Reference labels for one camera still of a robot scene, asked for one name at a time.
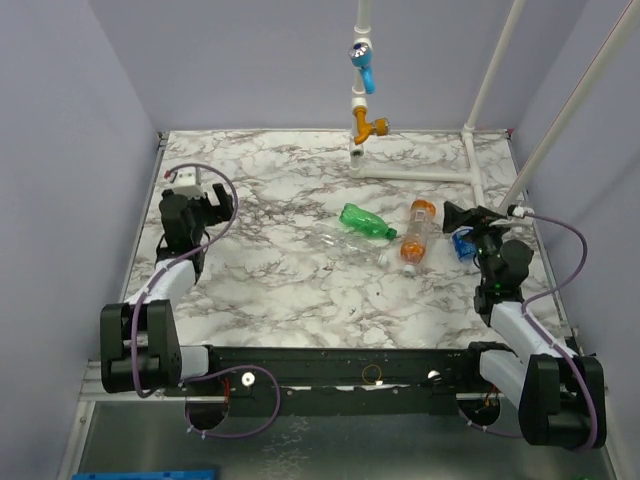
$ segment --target wall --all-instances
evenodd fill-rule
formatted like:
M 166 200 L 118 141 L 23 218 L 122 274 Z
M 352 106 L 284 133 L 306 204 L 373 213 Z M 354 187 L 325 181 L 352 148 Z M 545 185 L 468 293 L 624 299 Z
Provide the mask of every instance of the wall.
M 557 114 L 627 0 L 591 0 L 517 127 L 522 163 Z M 636 289 L 640 260 L 640 29 L 611 63 L 533 178 L 535 208 L 570 221 L 589 242 L 583 273 L 562 293 L 567 315 L 587 353 L 605 367 L 611 406 L 624 450 L 640 452 L 640 324 Z M 557 278 L 575 268 L 579 245 L 544 228 Z M 640 478 L 640 459 L 635 455 Z
M 512 0 L 374 0 L 375 116 L 460 128 Z M 586 0 L 527 2 L 478 125 L 515 126 Z M 357 0 L 91 0 L 158 129 L 349 128 Z
M 0 478 L 53 479 L 157 138 L 86 0 L 0 2 Z

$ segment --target orange faucet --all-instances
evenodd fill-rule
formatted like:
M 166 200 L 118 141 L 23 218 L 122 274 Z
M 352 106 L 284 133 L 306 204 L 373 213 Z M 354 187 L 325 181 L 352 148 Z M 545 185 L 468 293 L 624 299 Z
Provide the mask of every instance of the orange faucet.
M 354 108 L 353 115 L 356 117 L 358 126 L 358 136 L 353 139 L 353 143 L 356 145 L 364 143 L 372 133 L 379 137 L 389 133 L 389 121 L 386 118 L 378 118 L 373 123 L 367 123 L 367 109 L 365 107 Z

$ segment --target blue object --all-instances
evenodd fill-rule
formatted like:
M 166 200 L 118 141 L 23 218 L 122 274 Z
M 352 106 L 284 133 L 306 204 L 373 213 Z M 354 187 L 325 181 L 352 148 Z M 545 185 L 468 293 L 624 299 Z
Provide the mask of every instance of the blue object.
M 473 243 L 467 242 L 462 237 L 469 233 L 471 228 L 459 228 L 451 236 L 453 247 L 456 249 L 456 255 L 461 262 L 473 258 L 476 254 L 476 247 Z
M 216 480 L 216 472 L 82 473 L 74 475 L 71 480 Z
M 360 70 L 364 91 L 371 95 L 376 91 L 376 84 L 373 81 L 373 70 L 371 69 L 371 59 L 373 53 L 367 43 L 356 43 L 349 50 L 349 57 L 353 66 Z

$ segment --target white marble surface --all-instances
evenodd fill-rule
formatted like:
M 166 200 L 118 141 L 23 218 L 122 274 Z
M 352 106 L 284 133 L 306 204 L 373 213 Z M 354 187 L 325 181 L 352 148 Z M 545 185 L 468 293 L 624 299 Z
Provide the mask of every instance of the white marble surface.
M 287 347 L 466 347 L 500 340 L 473 311 L 477 269 L 461 264 L 439 232 L 442 203 L 471 207 L 468 186 L 354 180 L 348 176 L 346 132 L 247 131 L 172 133 L 161 174 L 184 162 L 204 162 L 236 184 L 236 224 L 206 257 L 199 283 L 175 308 L 182 344 Z M 497 206 L 515 178 L 503 135 L 476 136 L 487 203 Z M 459 135 L 393 134 L 367 141 L 364 161 L 380 167 L 466 170 Z M 219 181 L 212 175 L 211 183 Z M 158 202 L 168 184 L 159 178 L 131 274 L 129 292 L 153 270 L 162 234 Z M 310 227 L 337 221 L 346 202 L 379 214 L 403 233 L 416 197 L 436 204 L 436 222 L 421 274 L 401 273 L 398 241 L 386 248 L 387 271 L 354 266 L 311 246 Z M 536 249 L 525 297 L 547 288 Z M 556 334 L 565 332 L 552 299 L 532 306 Z

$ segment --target blue valve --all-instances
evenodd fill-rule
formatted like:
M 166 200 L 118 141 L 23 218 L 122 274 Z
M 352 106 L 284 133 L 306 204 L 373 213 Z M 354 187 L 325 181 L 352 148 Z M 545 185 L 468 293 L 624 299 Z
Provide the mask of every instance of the blue valve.
M 373 81 L 373 70 L 371 69 L 371 58 L 373 52 L 369 44 L 360 42 L 356 43 L 349 50 L 349 57 L 353 66 L 360 70 L 362 75 L 362 83 L 364 84 L 364 91 L 368 95 L 371 95 L 376 91 L 376 84 Z

